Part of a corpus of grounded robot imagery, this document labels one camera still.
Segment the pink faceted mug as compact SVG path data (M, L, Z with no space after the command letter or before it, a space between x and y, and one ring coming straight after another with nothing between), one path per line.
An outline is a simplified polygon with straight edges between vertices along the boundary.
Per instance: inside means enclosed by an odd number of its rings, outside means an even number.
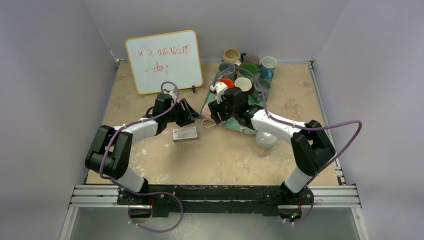
M214 127L216 125L215 121L211 117L211 110L210 110L208 104L204 105L204 107L201 111L201 118L202 118L202 121L201 121L200 125L203 128L211 128L211 127Z

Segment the orange mug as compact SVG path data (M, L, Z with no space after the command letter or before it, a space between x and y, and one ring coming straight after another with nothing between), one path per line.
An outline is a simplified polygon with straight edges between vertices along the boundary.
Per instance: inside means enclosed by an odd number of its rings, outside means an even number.
M234 85L234 82L231 80L231 79L229 79L229 78L221 78L221 79L219 79L218 80L220 83L223 83L223 84L225 84L226 86L227 86L227 88L228 89L230 89L230 88L233 88L235 85Z

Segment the black mug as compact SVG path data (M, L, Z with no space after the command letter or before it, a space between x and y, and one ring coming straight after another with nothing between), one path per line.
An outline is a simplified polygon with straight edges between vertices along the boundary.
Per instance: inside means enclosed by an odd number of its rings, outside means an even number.
M251 88L252 88L252 82L249 78L246 77L238 77L235 81L234 81L234 86L237 88L240 88L240 90L249 95Z

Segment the grey-blue upside-down mug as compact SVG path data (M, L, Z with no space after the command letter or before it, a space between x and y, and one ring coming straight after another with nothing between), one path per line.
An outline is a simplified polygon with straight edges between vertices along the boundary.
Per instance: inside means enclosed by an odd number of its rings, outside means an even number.
M271 92L271 82L267 79L259 79L256 81L251 88L250 94L253 100L257 103L263 100L268 99Z

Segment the grey mug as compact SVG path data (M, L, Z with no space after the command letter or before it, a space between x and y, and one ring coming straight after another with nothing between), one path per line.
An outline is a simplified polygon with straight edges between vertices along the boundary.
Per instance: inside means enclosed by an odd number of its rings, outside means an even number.
M237 70L235 64L229 61L224 61L218 66L217 79L230 79L232 82L236 80Z

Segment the cream white mug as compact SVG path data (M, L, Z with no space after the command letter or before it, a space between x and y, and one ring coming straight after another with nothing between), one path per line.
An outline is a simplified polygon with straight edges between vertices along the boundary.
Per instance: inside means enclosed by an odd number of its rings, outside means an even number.
M237 67L238 69L236 70L236 76L238 78L243 77L243 78L248 78L252 80L254 77L257 78L260 75L259 68L254 63L243 62L239 64Z

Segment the white speckled mug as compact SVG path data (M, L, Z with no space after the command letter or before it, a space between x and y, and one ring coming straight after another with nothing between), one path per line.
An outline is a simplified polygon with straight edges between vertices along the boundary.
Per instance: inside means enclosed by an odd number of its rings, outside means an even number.
M272 149L278 142L278 138L268 132L257 131L255 141L259 148L263 150Z

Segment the beige brown mug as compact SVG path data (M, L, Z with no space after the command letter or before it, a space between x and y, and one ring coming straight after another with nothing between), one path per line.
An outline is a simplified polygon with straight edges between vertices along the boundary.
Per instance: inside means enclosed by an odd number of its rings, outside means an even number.
M223 52L222 61L240 65L242 62L241 53L237 49L229 48Z

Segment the mauve purple mug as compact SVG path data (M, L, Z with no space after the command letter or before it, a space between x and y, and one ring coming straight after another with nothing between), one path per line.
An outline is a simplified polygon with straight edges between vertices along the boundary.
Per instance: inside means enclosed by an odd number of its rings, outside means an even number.
M242 53L240 57L243 63L251 63L256 66L261 64L261 58L254 53Z

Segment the blue teal mug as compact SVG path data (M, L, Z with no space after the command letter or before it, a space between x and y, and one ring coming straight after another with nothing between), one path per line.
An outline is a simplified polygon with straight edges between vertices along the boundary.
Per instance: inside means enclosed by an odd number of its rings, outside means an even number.
M272 56L265 56L261 60L260 76L268 81L271 81L274 76L274 71L278 65L278 61Z

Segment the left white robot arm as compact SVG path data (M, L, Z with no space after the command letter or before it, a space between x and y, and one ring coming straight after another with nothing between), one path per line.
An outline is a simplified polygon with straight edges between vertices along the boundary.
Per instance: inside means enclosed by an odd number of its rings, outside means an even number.
M149 184L129 166L132 145L159 135L169 123L184 127L200 117L185 98L159 93L139 120L116 127L101 125L86 155L85 167L125 188L130 199L142 205L149 199Z

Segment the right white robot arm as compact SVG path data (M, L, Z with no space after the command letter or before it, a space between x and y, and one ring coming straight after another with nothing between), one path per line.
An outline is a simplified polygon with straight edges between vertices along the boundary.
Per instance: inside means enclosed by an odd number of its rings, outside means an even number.
M335 156L336 150L318 121L299 122L267 112L260 105L250 104L239 87L217 83L209 90L214 100L208 107L216 124L233 118L242 127L271 134L291 145L295 168L281 185L284 202L298 200L300 191Z

